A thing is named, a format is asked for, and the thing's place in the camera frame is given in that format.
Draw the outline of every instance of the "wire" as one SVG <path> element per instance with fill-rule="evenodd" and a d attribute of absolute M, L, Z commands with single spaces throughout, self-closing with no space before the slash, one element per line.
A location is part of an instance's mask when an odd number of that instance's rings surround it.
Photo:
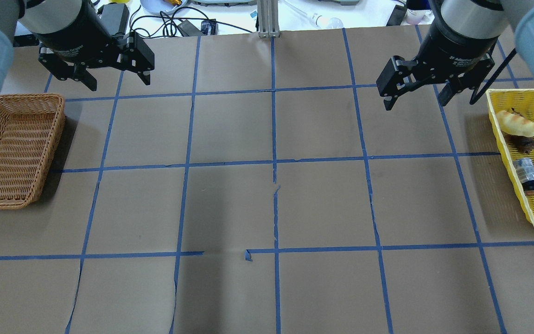
<path fill-rule="evenodd" d="M 477 93 L 477 89 L 479 87 L 474 89 L 473 94 L 471 95 L 471 99 L 469 100 L 469 104 L 473 105 L 477 101 L 479 101 L 479 99 L 481 99 L 483 94 L 485 94 L 485 91 L 487 91 L 487 89 L 490 88 L 490 85 L 492 85 L 492 83 L 495 82 L 496 78 L 498 78 L 500 73 L 502 73 L 502 70 L 504 70 L 504 68 L 508 65 L 508 63 L 510 63 L 510 61 L 515 57 L 515 55 L 516 55 L 516 49 L 512 49 L 512 51 L 510 51 L 509 55 L 506 56 L 506 59 L 504 59 L 504 61 L 502 61 L 502 64 L 500 64 L 500 66 L 498 66 L 498 69 L 489 78 L 488 82 L 483 86 L 483 88 L 481 88 L 481 91 L 479 92 L 479 94 Z"/>
<path fill-rule="evenodd" d="M 193 9 L 193 11 L 201 13 L 201 15 L 203 15 L 204 17 L 203 18 L 199 18 L 199 17 L 175 17 L 176 13 L 178 13 L 182 9 Z M 132 32 L 137 32 L 143 39 L 176 37 L 176 34 L 178 32 L 178 24 L 175 22 L 175 20 L 178 20 L 178 21 L 182 22 L 185 19 L 210 19 L 203 11 L 201 11 L 201 10 L 199 10 L 197 8 L 194 8 L 194 7 L 190 7 L 190 6 L 179 7 L 174 12 L 172 12 L 172 14 L 170 14 L 170 15 L 168 13 L 164 12 L 164 11 L 161 11 L 161 12 L 159 12 L 159 15 L 142 15 L 142 16 L 137 17 L 135 19 L 136 13 L 139 12 L 140 10 L 141 10 L 141 5 L 131 14 L 131 17 L 129 17 L 129 30 L 132 31 Z M 145 18 L 162 19 L 162 24 L 161 24 L 161 26 L 159 26 L 159 28 L 157 28 L 152 33 L 150 33 L 150 31 L 145 29 L 145 28 L 141 28 L 141 27 L 134 28 L 134 25 L 137 23 L 137 21 L 139 21 L 140 19 L 145 19 Z M 235 26 L 235 25 L 231 25 L 230 23 L 225 23 L 225 22 L 220 22 L 220 21 L 216 21 L 216 23 L 219 23 L 220 25 L 225 25 L 225 26 L 237 28 L 237 29 L 243 30 L 244 32 L 251 32 L 248 29 L 245 29 L 245 28 L 242 28 L 242 27 L 239 27 L 239 26 Z M 159 35 L 159 36 L 154 36 L 155 34 L 160 32 L 160 30 L 162 31 L 162 34 Z"/>

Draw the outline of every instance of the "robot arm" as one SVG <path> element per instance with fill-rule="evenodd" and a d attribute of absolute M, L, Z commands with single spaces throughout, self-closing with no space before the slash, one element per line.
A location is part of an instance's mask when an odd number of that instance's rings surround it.
<path fill-rule="evenodd" d="M 125 35 L 124 4 L 104 7 L 98 17 L 89 0 L 0 0 L 0 91 L 13 59 L 17 20 L 40 40 L 41 62 L 58 80 L 82 82 L 96 90 L 89 68 L 114 67 L 150 84 L 154 53 L 135 32 Z"/>
<path fill-rule="evenodd" d="M 477 88 L 494 66 L 491 49 L 508 23 L 518 53 L 534 75 L 534 0 L 431 0 L 436 18 L 411 61 L 392 56 L 376 81 L 384 106 L 426 84 L 446 83 L 446 106 L 464 89 Z"/>

